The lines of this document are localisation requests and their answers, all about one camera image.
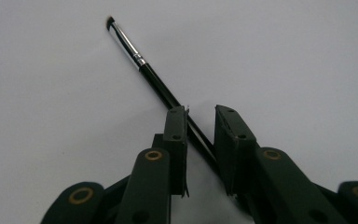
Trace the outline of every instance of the brush head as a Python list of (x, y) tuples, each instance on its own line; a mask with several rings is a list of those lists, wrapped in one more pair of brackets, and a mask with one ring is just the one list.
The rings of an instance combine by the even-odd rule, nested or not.
[(109, 31), (111, 24), (115, 22), (115, 19), (113, 17), (109, 17), (106, 21), (106, 29)]

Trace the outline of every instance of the white background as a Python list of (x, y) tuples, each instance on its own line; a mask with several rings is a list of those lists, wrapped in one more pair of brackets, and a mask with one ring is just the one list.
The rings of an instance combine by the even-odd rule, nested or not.
[[(112, 15), (213, 141), (235, 108), (315, 183), (358, 180), (358, 1), (0, 0), (0, 223), (38, 223), (67, 187), (108, 187), (166, 108), (107, 33)], [(172, 223), (253, 223), (192, 146)]]

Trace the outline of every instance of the black bristle tip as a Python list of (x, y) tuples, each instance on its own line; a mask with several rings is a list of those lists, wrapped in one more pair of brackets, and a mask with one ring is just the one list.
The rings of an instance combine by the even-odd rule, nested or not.
[(115, 19), (113, 19), (113, 17), (109, 17), (106, 21), (106, 29), (109, 30), (110, 25), (115, 22)]

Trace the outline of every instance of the metal ferrule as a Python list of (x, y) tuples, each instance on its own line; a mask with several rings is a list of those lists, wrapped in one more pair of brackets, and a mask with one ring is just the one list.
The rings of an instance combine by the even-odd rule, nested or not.
[(139, 69), (142, 65), (146, 64), (146, 60), (139, 54), (138, 50), (133, 46), (124, 32), (120, 29), (120, 27), (113, 21), (110, 24), (110, 27), (113, 29), (109, 29), (109, 33), (112, 37), (118, 42), (118, 44), (123, 48), (126, 54), (129, 56), (133, 64)]

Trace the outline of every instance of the gray surface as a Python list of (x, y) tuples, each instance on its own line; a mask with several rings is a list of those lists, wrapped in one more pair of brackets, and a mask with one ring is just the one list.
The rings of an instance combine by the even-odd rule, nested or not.
[[(65, 188), (105, 187), (166, 109), (104, 23), (115, 17), (213, 139), (235, 108), (314, 182), (358, 180), (358, 1), (0, 0), (0, 223), (38, 223)], [(172, 223), (252, 223), (189, 147)]]

